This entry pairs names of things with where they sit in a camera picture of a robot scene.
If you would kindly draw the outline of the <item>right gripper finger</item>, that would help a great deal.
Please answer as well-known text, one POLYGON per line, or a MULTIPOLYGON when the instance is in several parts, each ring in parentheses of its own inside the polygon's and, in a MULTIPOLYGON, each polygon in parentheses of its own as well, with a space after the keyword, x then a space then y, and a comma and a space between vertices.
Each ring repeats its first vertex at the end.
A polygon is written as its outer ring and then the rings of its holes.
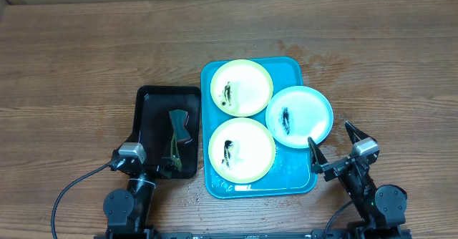
POLYGON ((323 173, 323 168, 328 164, 327 159, 312 137, 308 137, 308 146, 311 150, 311 171, 315 174, 323 173))
POLYGON ((349 121, 345 122, 345 128, 353 145, 362 145, 367 142, 374 142, 374 138, 362 132, 349 121))

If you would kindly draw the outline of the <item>green and red sponge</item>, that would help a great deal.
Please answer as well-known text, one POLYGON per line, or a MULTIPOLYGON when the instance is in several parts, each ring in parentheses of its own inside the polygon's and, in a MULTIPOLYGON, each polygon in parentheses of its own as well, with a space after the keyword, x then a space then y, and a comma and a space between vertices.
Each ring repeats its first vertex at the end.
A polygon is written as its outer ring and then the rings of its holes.
POLYGON ((169 112, 169 117, 177 143, 186 144, 190 142, 192 138, 186 128, 189 118, 188 112, 182 109, 174 109, 169 112))

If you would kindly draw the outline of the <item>light blue plate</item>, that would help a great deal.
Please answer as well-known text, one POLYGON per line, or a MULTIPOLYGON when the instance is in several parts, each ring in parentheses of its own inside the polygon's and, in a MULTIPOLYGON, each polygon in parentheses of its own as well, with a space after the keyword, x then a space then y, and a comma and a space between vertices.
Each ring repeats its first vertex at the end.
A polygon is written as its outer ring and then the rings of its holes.
POLYGON ((295 149, 308 147, 308 139, 320 143, 333 126, 330 102, 317 90, 293 86, 276 93, 265 111, 266 127, 274 139, 295 149))

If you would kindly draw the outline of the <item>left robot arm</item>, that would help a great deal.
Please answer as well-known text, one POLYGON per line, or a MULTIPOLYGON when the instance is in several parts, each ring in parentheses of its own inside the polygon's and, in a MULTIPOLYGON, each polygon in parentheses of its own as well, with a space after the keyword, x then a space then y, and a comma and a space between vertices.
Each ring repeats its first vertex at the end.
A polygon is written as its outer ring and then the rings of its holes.
POLYGON ((125 189, 110 192, 103 203, 107 216, 106 238, 159 238, 160 233, 147 224, 157 179, 170 179, 182 169, 175 135, 167 139, 162 153, 163 165, 146 166, 147 152, 139 142, 124 142, 112 154, 109 167, 129 176, 125 189))

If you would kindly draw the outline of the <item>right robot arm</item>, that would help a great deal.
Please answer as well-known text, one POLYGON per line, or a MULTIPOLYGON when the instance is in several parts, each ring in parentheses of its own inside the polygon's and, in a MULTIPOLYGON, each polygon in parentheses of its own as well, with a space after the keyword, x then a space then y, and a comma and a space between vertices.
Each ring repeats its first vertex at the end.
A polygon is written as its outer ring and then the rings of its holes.
POLYGON ((406 222, 406 191, 397 185, 377 187, 369 175, 370 165, 377 161, 380 152, 377 141, 349 121, 345 128, 352 142, 351 153, 332 163, 313 139, 308 138, 311 171, 322 173, 327 182, 338 179, 351 198, 336 211, 320 235, 316 231, 312 235, 317 238, 410 238, 411 232, 400 228, 406 222), (344 230, 332 230, 334 220, 350 205, 356 208, 360 221, 349 223, 344 230))

